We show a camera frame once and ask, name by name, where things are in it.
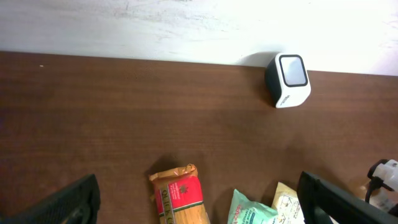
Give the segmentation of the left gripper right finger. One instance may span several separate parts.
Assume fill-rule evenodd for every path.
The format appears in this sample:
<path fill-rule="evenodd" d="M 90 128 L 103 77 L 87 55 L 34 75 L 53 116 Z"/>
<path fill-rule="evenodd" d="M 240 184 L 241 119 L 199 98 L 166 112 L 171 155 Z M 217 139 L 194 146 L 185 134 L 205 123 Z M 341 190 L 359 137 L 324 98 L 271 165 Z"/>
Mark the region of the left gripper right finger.
<path fill-rule="evenodd" d="M 309 172 L 300 175 L 297 197 L 306 224 L 397 224 L 396 216 Z"/>

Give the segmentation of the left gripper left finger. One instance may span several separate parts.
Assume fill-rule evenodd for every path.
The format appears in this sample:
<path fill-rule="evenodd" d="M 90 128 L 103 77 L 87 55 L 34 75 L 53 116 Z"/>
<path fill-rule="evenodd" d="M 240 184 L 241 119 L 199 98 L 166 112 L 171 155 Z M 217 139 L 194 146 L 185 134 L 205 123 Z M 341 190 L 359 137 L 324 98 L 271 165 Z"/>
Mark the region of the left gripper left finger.
<path fill-rule="evenodd" d="M 100 204 L 96 176 L 89 174 L 21 213 L 2 219 L 1 224 L 96 224 Z"/>

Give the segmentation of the yellow white snack bag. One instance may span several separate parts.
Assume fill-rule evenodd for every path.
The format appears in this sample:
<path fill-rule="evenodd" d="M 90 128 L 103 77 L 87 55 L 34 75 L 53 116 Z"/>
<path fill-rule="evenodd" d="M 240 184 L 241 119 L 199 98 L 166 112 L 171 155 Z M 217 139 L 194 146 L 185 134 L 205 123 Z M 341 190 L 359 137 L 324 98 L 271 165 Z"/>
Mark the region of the yellow white snack bag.
<path fill-rule="evenodd" d="M 277 211 L 272 224 L 305 224 L 296 191 L 282 182 L 277 184 L 271 208 Z"/>

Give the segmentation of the light blue wipes packet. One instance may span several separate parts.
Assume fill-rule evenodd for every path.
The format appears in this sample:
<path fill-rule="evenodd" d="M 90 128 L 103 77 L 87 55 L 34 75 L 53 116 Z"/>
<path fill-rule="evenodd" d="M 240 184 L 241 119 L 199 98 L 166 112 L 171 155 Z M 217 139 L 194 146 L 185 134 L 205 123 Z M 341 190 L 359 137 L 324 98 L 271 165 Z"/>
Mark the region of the light blue wipes packet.
<path fill-rule="evenodd" d="M 268 224 L 278 215 L 277 211 L 262 203 L 250 201 L 234 189 L 227 224 Z"/>

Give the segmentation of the red spaghetti pasta packet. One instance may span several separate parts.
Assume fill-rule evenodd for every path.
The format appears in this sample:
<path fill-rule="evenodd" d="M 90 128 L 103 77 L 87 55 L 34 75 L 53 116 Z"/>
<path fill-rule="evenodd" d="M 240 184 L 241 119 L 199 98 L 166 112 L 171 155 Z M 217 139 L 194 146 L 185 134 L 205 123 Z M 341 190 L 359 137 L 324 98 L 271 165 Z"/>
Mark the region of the red spaghetti pasta packet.
<path fill-rule="evenodd" d="M 149 176 L 161 224 L 210 224 L 193 164 Z"/>

